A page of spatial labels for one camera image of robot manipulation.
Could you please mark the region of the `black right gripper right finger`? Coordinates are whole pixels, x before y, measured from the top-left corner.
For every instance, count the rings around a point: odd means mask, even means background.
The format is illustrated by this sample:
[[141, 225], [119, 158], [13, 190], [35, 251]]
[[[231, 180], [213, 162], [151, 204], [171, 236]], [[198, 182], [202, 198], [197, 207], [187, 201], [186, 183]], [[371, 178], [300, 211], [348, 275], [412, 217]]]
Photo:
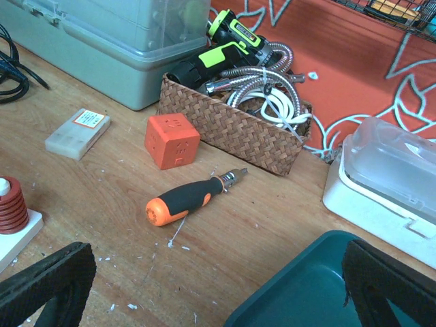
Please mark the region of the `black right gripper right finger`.
[[435, 280], [368, 242], [348, 242], [342, 260], [345, 302], [363, 326], [400, 326], [392, 306], [419, 326], [435, 325]]

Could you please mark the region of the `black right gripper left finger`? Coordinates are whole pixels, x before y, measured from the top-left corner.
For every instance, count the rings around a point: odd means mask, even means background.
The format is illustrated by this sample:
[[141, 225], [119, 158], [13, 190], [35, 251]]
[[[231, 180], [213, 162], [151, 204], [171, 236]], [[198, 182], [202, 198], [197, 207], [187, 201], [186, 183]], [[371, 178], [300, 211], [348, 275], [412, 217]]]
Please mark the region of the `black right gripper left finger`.
[[96, 274], [89, 243], [74, 242], [1, 282], [1, 325], [78, 326]]

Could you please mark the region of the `large red spring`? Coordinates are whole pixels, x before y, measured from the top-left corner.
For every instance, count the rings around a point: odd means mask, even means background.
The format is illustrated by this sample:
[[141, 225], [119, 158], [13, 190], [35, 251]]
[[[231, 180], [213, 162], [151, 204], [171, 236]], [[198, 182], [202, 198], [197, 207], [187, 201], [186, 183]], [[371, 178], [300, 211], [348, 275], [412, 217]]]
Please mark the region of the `large red spring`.
[[29, 222], [27, 205], [20, 182], [10, 176], [1, 176], [1, 234], [15, 234]]

